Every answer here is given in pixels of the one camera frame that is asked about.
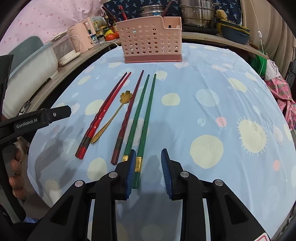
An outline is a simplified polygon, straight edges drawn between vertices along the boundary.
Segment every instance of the green chopstick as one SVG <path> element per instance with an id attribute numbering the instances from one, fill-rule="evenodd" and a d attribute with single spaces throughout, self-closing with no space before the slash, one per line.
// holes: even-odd
<path id="1" fill-rule="evenodd" d="M 156 74 L 154 74 L 152 87 L 150 91 L 150 96 L 148 100 L 147 110 L 145 114 L 144 124 L 142 128 L 142 134 L 140 138 L 140 144 L 138 147 L 138 153 L 136 158 L 136 168 L 135 173 L 133 176 L 133 189 L 138 188 L 139 182 L 140 182 L 140 174 L 141 174 L 141 168 L 143 163 L 143 156 L 144 156 L 144 149 L 146 144 L 146 137 L 147 137 L 147 130 L 148 130 L 148 124 L 149 124 L 149 118 L 150 118 L 150 112 L 151 112 L 151 106 L 152 106 L 152 99 L 153 99 L 153 93 L 154 93 L 154 87 L 155 87 L 155 80 L 156 80 Z"/>
<path id="2" fill-rule="evenodd" d="M 138 125 L 138 119 L 139 119 L 139 115 L 140 115 L 140 112 L 141 112 L 141 108 L 142 108 L 142 104 L 143 104 L 143 100 L 144 100 L 144 96 L 145 96 L 145 92 L 146 92 L 149 77 L 150 77 L 150 75 L 147 76 L 146 82 L 144 84 L 144 88 L 142 90 L 142 94 L 141 94 L 141 97 L 140 97 L 140 100 L 139 100 L 139 104 L 137 106 L 136 113 L 135 113 L 135 116 L 134 116 L 134 119 L 133 119 L 133 124 L 131 125 L 131 131 L 130 131 L 130 134 L 128 136 L 128 141 L 126 143 L 126 148 L 125 148 L 124 153 L 123 153 L 122 161 L 127 161 L 128 160 L 128 155 L 129 155 L 129 153 L 130 153 L 130 151 L 131 151 L 131 149 L 133 147 L 133 139 L 135 137 L 136 128 L 137 128 L 137 125 Z"/>

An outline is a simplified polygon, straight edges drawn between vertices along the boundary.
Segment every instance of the navy blue patterned fabric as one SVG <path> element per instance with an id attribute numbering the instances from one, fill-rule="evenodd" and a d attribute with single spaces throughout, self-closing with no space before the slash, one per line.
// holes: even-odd
<path id="1" fill-rule="evenodd" d="M 236 24 L 241 23 L 241 4 L 239 0 L 214 0 L 214 2 L 220 2 L 221 6 L 215 7 L 215 9 L 223 9 L 228 20 L 235 22 Z M 123 16 L 119 10 L 121 5 L 126 13 L 128 19 L 138 18 L 140 14 L 140 7 L 162 4 L 167 5 L 168 0 L 111 0 L 104 4 L 104 6 L 115 16 L 119 21 L 123 21 Z M 166 16 L 181 16 L 179 4 L 172 2 Z"/>

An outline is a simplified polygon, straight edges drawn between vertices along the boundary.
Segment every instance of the plastic utensil holder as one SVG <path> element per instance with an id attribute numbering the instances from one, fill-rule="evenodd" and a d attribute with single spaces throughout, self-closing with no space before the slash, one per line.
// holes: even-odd
<path id="1" fill-rule="evenodd" d="M 134 18 L 117 28 L 125 63 L 182 62 L 180 17 Z"/>

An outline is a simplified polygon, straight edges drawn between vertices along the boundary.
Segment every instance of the beige curtain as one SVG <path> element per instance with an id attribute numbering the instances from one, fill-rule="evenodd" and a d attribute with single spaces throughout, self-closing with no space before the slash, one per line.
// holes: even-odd
<path id="1" fill-rule="evenodd" d="M 261 46 L 258 37 L 258 25 L 262 33 L 264 52 L 268 53 L 279 67 L 280 73 L 285 77 L 290 61 L 295 59 L 296 39 L 273 6 L 266 0 L 252 0 L 258 25 L 251 0 L 240 0 L 242 5 L 243 26 L 251 30 L 250 40 Z"/>

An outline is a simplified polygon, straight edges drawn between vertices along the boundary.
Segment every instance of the gold chopstick band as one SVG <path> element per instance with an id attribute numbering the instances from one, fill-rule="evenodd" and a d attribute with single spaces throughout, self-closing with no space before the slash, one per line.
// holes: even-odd
<path id="1" fill-rule="evenodd" d="M 128 156 L 127 155 L 123 155 L 122 161 L 127 161 L 127 160 L 128 160 Z"/>
<path id="2" fill-rule="evenodd" d="M 141 172 L 141 168 L 142 168 L 141 164 L 142 164 L 142 158 L 137 156 L 135 172 Z"/>

